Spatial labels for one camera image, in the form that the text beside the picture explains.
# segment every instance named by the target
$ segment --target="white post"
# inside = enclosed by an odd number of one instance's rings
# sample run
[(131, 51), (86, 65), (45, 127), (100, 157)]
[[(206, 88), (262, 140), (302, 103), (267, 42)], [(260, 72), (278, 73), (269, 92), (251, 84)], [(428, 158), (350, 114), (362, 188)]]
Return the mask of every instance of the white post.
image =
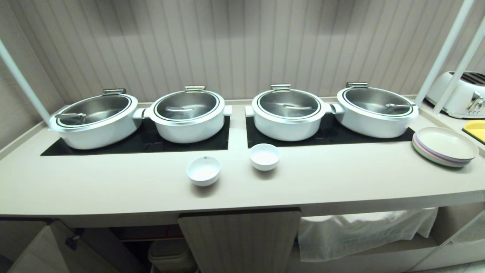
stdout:
[(458, 80), (463, 75), (463, 72), (465, 72), (465, 69), (467, 68), (471, 59), (475, 55), (475, 52), (480, 46), (480, 43), (482, 42), (482, 39), (484, 36), (485, 36), (485, 17), (482, 19), (482, 23), (478, 27), (477, 33), (475, 34), (475, 37), (473, 37), (473, 40), (471, 41), (470, 46), (468, 46), (467, 52), (465, 53), (465, 55), (463, 55), (463, 59), (461, 59), (460, 64), (456, 68), (452, 79), (446, 85), (445, 91), (443, 92), (443, 96), (436, 103), (436, 106), (433, 109), (433, 113), (439, 114), (441, 109), (443, 109), (443, 107), (445, 106), (446, 102), (448, 102), (448, 99), (452, 95), (453, 90), (455, 89), (456, 84), (458, 83)]
[(429, 71), (428, 77), (426, 77), (426, 80), (424, 80), (424, 83), (421, 86), (421, 89), (416, 99), (414, 100), (414, 103), (417, 104), (418, 106), (421, 105), (421, 102), (424, 100), (424, 97), (428, 93), (429, 88), (435, 81), (436, 76), (438, 75), (441, 67), (443, 66), (443, 63), (448, 57), (448, 54), (452, 49), (452, 46), (456, 40), (456, 37), (458, 36), (458, 33), (460, 33), (461, 27), (463, 26), (463, 23), (465, 22), (465, 19), (468, 16), (468, 12), (470, 11), (471, 6), (473, 5), (474, 2), (475, 0), (463, 1), (460, 11), (458, 12), (458, 15), (456, 16), (455, 21), (453, 23), (453, 26), (450, 29), (450, 32), (448, 33), (448, 37), (446, 37), (443, 47), (441, 47), (441, 51), (439, 52), (438, 57), (436, 58), (435, 63), (433, 64), (433, 67), (431, 67), (431, 70)]
[(27, 98), (31, 101), (31, 103), (39, 113), (39, 115), (47, 123), (47, 125), (49, 125), (49, 118), (50, 118), (49, 112), (47, 112), (46, 108), (42, 105), (42, 102), (40, 102), (39, 98), (35, 95), (34, 91), (32, 90), (32, 87), (29, 85), (29, 83), (25, 79), (20, 69), (18, 69), (17, 64), (10, 56), (10, 53), (5, 48), (1, 39), (0, 39), (0, 56), (5, 62), (5, 65), (12, 73), (12, 75), (14, 76), (14, 78), (17, 80), (18, 84), (24, 91)]

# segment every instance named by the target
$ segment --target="black cooktop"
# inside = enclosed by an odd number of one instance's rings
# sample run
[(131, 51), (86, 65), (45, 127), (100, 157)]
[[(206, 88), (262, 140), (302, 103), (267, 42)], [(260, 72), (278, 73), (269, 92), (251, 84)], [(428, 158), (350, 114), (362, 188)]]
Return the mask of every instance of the black cooktop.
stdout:
[(196, 143), (178, 144), (163, 139), (158, 134), (155, 123), (149, 119), (145, 119), (140, 128), (133, 134), (109, 146), (92, 150), (77, 150), (69, 147), (60, 138), (41, 155), (132, 154), (227, 150), (229, 123), (230, 117), (224, 117), (224, 126), (211, 138)]
[(376, 138), (361, 135), (344, 127), (334, 115), (325, 115), (320, 122), (320, 129), (312, 137), (300, 141), (281, 141), (263, 135), (254, 125), (254, 117), (246, 118), (247, 147), (256, 144), (269, 143), (277, 147), (312, 146), (331, 144), (355, 144), (376, 142), (411, 141), (414, 131), (408, 128), (404, 134), (395, 138)]

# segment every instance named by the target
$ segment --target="toaster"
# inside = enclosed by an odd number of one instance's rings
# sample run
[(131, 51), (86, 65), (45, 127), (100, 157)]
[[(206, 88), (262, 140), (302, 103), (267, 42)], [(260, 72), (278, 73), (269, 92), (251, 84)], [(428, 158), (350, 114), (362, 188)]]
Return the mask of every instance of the toaster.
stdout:
[[(439, 76), (429, 89), (426, 99), (436, 105), (443, 96), (446, 85), (453, 77), (454, 71)], [(485, 75), (465, 71), (456, 84), (450, 99), (443, 111), (450, 117), (458, 119), (485, 119)]]

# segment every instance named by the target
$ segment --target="towel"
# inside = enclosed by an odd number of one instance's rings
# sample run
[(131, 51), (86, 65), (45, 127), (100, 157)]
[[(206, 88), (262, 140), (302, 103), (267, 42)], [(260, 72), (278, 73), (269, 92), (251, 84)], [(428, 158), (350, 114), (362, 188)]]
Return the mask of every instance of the towel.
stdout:
[(438, 208), (303, 217), (298, 230), (302, 262), (325, 262), (416, 233), (428, 238)]

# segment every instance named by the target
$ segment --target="glass lid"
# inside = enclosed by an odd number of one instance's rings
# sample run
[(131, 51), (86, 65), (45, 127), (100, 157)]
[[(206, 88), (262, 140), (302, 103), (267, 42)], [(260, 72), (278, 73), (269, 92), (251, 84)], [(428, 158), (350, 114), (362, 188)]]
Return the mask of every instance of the glass lid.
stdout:
[(75, 103), (55, 117), (60, 126), (86, 126), (123, 112), (130, 103), (130, 99), (124, 96), (98, 96)]
[(386, 116), (403, 116), (412, 112), (414, 104), (400, 96), (376, 88), (352, 88), (343, 94), (344, 99), (365, 111)]
[(319, 102), (303, 91), (274, 90), (262, 95), (258, 106), (264, 112), (285, 119), (304, 119), (320, 110)]
[(187, 121), (203, 117), (219, 105), (216, 96), (205, 91), (181, 91), (162, 99), (155, 114), (167, 120)]

